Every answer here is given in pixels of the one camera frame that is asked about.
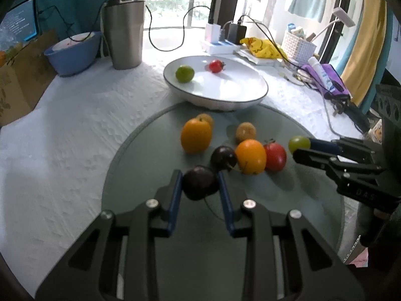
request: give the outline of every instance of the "white tablecloth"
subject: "white tablecloth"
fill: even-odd
[[[56,77],[33,112],[1,129],[0,251],[30,294],[99,213],[109,163],[121,143],[150,115],[181,102],[164,82],[164,66],[196,54],[145,50],[139,67],[121,71],[109,58],[97,60],[79,75]],[[263,104],[317,138],[336,138],[317,92],[289,83],[275,68],[258,70],[269,84]],[[339,133],[360,137],[346,115],[331,121]],[[355,205],[347,204],[347,218]]]

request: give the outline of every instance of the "cherry tomato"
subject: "cherry tomato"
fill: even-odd
[[[282,145],[272,141],[263,146],[266,151],[266,166],[267,170],[274,172],[281,171],[287,161],[287,153]]]
[[[213,73],[218,73],[223,70],[225,64],[220,60],[213,60],[209,63],[209,70]]]
[[[288,142],[288,149],[293,154],[294,151],[298,148],[310,148],[310,140],[308,137],[304,137],[303,135],[296,135],[292,137]]]

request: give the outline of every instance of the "blue bowl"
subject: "blue bowl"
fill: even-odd
[[[80,73],[94,62],[102,33],[93,32],[93,34],[92,37],[79,43],[66,38],[45,50],[45,56],[60,76]],[[72,38],[79,40],[87,35],[88,33],[82,33]]]

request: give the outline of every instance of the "screw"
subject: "screw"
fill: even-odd
[[[243,202],[245,208],[252,209],[256,207],[256,201],[252,199],[247,199]]]
[[[289,216],[292,218],[298,219],[301,218],[302,213],[298,209],[292,209],[289,211]]]
[[[105,209],[100,213],[102,219],[110,219],[113,217],[113,213],[110,210]]]
[[[159,205],[159,202],[156,199],[148,199],[146,201],[146,206],[148,206],[149,208],[155,208]]]

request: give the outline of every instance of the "white bottle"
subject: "white bottle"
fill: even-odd
[[[336,89],[334,88],[330,77],[328,76],[326,71],[324,71],[320,62],[313,56],[308,60],[308,63],[313,68],[313,70],[315,70],[316,73],[318,74],[320,80],[322,81],[323,86],[325,86],[325,88],[331,93],[335,91]]]

